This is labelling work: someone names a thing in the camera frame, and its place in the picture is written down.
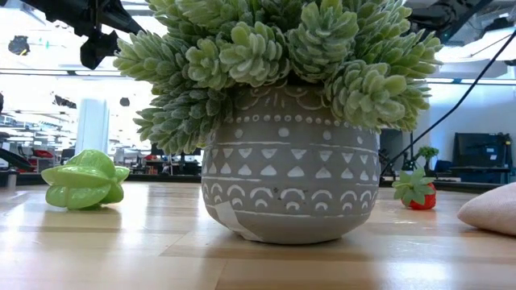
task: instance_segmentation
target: white triangle pattern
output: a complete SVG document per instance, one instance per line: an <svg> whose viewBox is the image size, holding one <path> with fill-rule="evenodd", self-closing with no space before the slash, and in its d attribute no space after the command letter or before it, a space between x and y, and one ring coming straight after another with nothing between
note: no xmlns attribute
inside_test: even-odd
<svg viewBox="0 0 516 290"><path fill-rule="evenodd" d="M292 152L293 156L297 160L300 160L301 158L303 158L303 156L306 153L306 150L302 150L302 149L291 149L290 151Z"/></svg>
<svg viewBox="0 0 516 290"><path fill-rule="evenodd" d="M275 176L277 174L276 169L272 165L268 165L266 168L264 168L261 172L261 175L263 176Z"/></svg>
<svg viewBox="0 0 516 290"><path fill-rule="evenodd" d="M352 179L354 176L353 176L353 172L351 172L351 170L349 170L349 168L346 168L346 170L344 170L344 172L342 172L342 175L340 177L342 179Z"/></svg>
<svg viewBox="0 0 516 290"><path fill-rule="evenodd" d="M223 152L224 152L224 157L228 158L229 156L231 156L231 153L233 153L233 148L224 148Z"/></svg>
<svg viewBox="0 0 516 290"><path fill-rule="evenodd" d="M231 173L231 168L229 167L228 164L224 164L223 168L220 169L220 173L222 173L222 174L230 174Z"/></svg>
<svg viewBox="0 0 516 290"><path fill-rule="evenodd" d="M239 153L242 157L248 158L252 152L252 148L239 149Z"/></svg>
<svg viewBox="0 0 516 290"><path fill-rule="evenodd" d="M346 160L346 163L349 164L353 158L353 153L343 153L342 156L344 157L344 160Z"/></svg>
<svg viewBox="0 0 516 290"><path fill-rule="evenodd" d="M322 161L326 162L330 159L332 151L320 151L319 155L321 156Z"/></svg>
<svg viewBox="0 0 516 290"><path fill-rule="evenodd" d="M287 175L289 177L303 177L305 172L299 166L296 166L295 168L292 168Z"/></svg>
<svg viewBox="0 0 516 290"><path fill-rule="evenodd" d="M360 174L360 180L363 180L363 181L368 181L369 180L369 175L364 171L362 171L362 174Z"/></svg>
<svg viewBox="0 0 516 290"><path fill-rule="evenodd" d="M322 178L331 178L331 173L326 168L321 168L319 171L315 174L315 178L322 179Z"/></svg>
<svg viewBox="0 0 516 290"><path fill-rule="evenodd" d="M276 151L277 151L277 149L262 149L261 154L266 159L271 159L274 156L274 154L276 154Z"/></svg>
<svg viewBox="0 0 516 290"><path fill-rule="evenodd" d="M239 174L243 176L250 176L252 174L251 169L244 164L242 168L239 170Z"/></svg>
<svg viewBox="0 0 516 290"><path fill-rule="evenodd" d="M368 157L367 155L361 155L360 156L360 159L362 160L362 163L363 164L366 164L368 162Z"/></svg>
<svg viewBox="0 0 516 290"><path fill-rule="evenodd" d="M217 173L217 168L215 167L215 164L211 164L210 170L208 171L210 174Z"/></svg>

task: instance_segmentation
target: strawberry leaf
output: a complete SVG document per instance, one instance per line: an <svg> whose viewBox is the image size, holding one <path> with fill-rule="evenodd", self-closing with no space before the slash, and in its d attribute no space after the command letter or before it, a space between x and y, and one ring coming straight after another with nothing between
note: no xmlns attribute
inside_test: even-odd
<svg viewBox="0 0 516 290"><path fill-rule="evenodd" d="M407 186L407 185L409 185L409 184L403 183L403 182L401 182L401 181L394 181L394 182L393 182L393 187L394 187L395 189L400 188L400 187L403 187L403 186Z"/></svg>
<svg viewBox="0 0 516 290"><path fill-rule="evenodd" d="M410 202L414 199L412 191L408 190L402 197L403 205L409 206Z"/></svg>
<svg viewBox="0 0 516 290"><path fill-rule="evenodd" d="M416 192L417 195L422 195L422 196L432 195L435 193L434 189L430 188L426 184L419 184L419 185L414 186L414 191Z"/></svg>
<svg viewBox="0 0 516 290"><path fill-rule="evenodd" d="M425 171L423 168L419 168L418 170L414 171L412 173L412 176L410 177L410 183L411 184L419 184L419 181L425 176Z"/></svg>
<svg viewBox="0 0 516 290"><path fill-rule="evenodd" d="M408 175L406 172L400 172L400 181L402 183L409 183L410 182L410 175Z"/></svg>
<svg viewBox="0 0 516 290"><path fill-rule="evenodd" d="M435 178L433 177L423 177L420 181L419 181L419 184L429 184L429 183L432 183L434 182Z"/></svg>
<svg viewBox="0 0 516 290"><path fill-rule="evenodd" d="M414 202L424 205L425 204L425 196L422 194L414 194Z"/></svg>
<svg viewBox="0 0 516 290"><path fill-rule="evenodd" d="M409 188L407 187L401 187L396 190L394 193L394 199L402 199L405 196L405 193L407 192Z"/></svg>

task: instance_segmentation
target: white pillar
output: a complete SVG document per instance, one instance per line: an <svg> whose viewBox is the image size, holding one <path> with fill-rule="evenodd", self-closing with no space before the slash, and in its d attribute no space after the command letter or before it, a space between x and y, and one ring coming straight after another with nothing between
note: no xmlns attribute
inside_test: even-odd
<svg viewBox="0 0 516 290"><path fill-rule="evenodd" d="M105 99L83 98L78 107L79 120L75 154L97 149L107 154L110 111Z"/></svg>

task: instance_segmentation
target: wooden table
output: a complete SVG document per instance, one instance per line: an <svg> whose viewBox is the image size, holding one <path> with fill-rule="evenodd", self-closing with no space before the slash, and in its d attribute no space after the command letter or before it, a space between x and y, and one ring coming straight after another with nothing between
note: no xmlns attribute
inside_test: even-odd
<svg viewBox="0 0 516 290"><path fill-rule="evenodd" d="M382 189L342 240L287 247L220 226L198 184L123 187L120 204L81 212L46 205L44 186L0 193L0 289L516 289L516 238L456 218L472 194L415 212Z"/></svg>

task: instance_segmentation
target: strawberry toy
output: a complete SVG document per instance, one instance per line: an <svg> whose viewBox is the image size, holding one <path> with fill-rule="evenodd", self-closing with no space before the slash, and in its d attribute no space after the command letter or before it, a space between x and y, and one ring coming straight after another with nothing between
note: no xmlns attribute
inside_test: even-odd
<svg viewBox="0 0 516 290"><path fill-rule="evenodd" d="M432 209L435 206L436 194L432 181L434 178L425 177L422 168L414 171L411 176L401 172L400 180L393 182L396 189L394 199L401 199L403 205L411 209Z"/></svg>

